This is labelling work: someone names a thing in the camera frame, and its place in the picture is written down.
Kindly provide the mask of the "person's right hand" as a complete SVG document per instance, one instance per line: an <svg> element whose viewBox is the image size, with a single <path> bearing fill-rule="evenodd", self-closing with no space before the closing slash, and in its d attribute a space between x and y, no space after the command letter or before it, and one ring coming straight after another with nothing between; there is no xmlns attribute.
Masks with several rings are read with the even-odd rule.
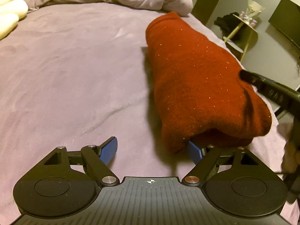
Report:
<svg viewBox="0 0 300 225"><path fill-rule="evenodd" d="M295 173L299 166L299 150L295 147L295 142L292 140L292 123L283 124L283 137L286 140L284 146L284 155L282 161L282 171L285 174Z"/></svg>

